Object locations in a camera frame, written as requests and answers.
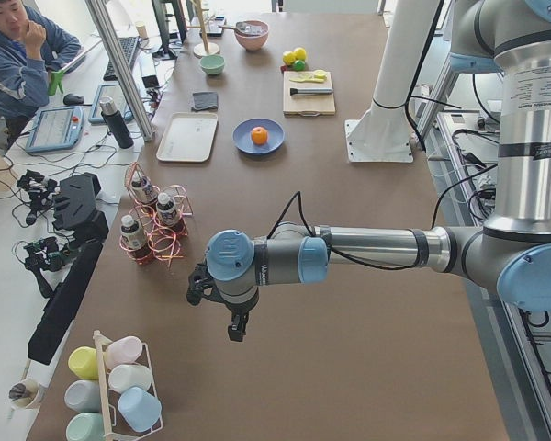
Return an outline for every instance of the black computer mouse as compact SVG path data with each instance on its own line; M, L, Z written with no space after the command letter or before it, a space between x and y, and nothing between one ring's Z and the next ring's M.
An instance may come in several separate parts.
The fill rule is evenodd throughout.
M63 97L63 104L65 106L79 106L84 103L84 97L74 94L67 94Z

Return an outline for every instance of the gray cloth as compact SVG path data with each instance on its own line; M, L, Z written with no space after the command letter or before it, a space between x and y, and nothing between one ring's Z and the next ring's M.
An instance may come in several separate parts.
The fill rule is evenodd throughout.
M192 110L199 112L200 110L208 110L209 108L219 108L219 94L216 92L194 92L194 106Z

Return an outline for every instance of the cup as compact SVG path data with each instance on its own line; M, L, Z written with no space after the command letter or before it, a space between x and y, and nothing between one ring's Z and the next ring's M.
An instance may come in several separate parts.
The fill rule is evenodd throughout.
M79 379L98 379L96 350L93 347L75 349L67 360L67 366Z
M104 364L108 369L114 369L118 365L134 363L142 352L142 341L130 335L108 345L104 353Z
M97 381L78 379L65 391L65 405L70 409L82 412L100 412L100 386Z
M37 409L45 397L46 386L35 379L23 379L8 392L13 409Z
M133 387L120 395L118 410L132 430L145 432L161 417L162 404L149 392Z
M135 21L135 28L137 28L137 33L141 40L146 40L149 38L147 35L147 28L145 28L145 23L143 21Z
M153 381L151 370L143 365L118 365L108 376L108 386L114 392L122 393L136 386L147 390Z
M78 413L65 429L67 441L102 441L104 419L102 413Z

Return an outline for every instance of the white desk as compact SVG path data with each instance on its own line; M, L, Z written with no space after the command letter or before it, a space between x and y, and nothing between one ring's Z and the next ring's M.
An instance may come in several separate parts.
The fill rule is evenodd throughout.
M88 41L85 46L89 47L90 42ZM108 57L102 45L90 51L86 55L85 62L64 77L64 94L81 95L84 96L86 104L92 103L98 85L104 83L102 75L106 70L107 60ZM158 68L160 83L164 82L164 71L167 71L168 67L172 65L172 63L166 64L162 69ZM137 63L135 64L135 73L138 88L142 92L141 96L146 97ZM58 91L55 96L52 96L49 107L61 106L64 94ZM80 161L89 164L103 164L113 154L109 158L109 164L102 168L80 166L76 173L96 174L102 187L101 193L96 198L102 198L104 195L106 202L116 203L120 197L125 195L126 191L123 186L126 170L124 164L130 164L137 160L144 142L138 133L139 129L136 123L131 122L129 130L135 138L133 147L120 150L114 137L108 136L104 142L105 146L98 151L88 153L88 150L95 143L101 141L107 133L106 125L96 126L87 122L88 112L89 107L84 107L84 134L80 142L71 150L44 153L41 155L42 157L29 156L23 148L27 142L26 137L21 137L6 156L15 163L14 171L18 175L23 175L27 169L30 169L43 175L52 176L59 182L71 174L71 171L65 171L66 168L73 167ZM12 196L12 194L0 193L0 198L7 196ZM42 309L47 300L39 294L34 276L13 256L12 248L18 241L31 242L53 235L52 212L46 213L45 217L39 217L34 225L21 228L10 215L11 210L19 204L20 201L14 197L0 200L0 439L13 441L26 438L28 429L37 414L36 410L11 413L7 394L10 387L20 380L23 373L28 357L28 339L39 323L43 313ZM110 205L101 200L97 201L97 205L98 209L104 211L107 222L110 224L116 215L117 205ZM15 210L15 214L24 225L28 209L20 207ZM24 260L26 252L22 246L17 248L17 254ZM59 281L64 279L69 266L58 273L43 272L43 275L51 283L51 286L55 287ZM28 377L49 384L58 358L59 352L48 367L32 362Z

